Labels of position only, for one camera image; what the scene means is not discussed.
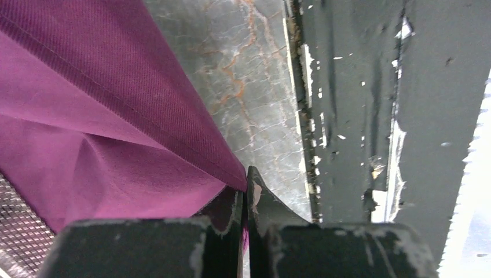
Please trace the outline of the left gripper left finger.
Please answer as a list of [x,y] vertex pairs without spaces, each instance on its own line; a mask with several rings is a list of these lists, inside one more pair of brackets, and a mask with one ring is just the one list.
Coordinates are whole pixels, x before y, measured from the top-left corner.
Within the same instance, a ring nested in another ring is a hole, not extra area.
[[76,221],[39,277],[240,277],[243,193],[224,189],[189,218]]

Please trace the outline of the purple cloth wrap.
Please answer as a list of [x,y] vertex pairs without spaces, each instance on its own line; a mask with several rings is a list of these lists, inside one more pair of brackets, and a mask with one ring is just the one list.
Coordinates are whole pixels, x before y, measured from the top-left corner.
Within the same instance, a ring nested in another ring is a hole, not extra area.
[[1,2],[1,173],[55,232],[247,187],[143,1]]

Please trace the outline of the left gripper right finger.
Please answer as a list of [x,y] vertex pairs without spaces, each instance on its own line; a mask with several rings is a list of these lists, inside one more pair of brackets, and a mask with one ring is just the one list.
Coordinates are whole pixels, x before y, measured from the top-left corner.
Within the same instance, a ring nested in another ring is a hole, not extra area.
[[247,173],[251,277],[437,277],[431,251],[401,224],[310,223],[258,169]]

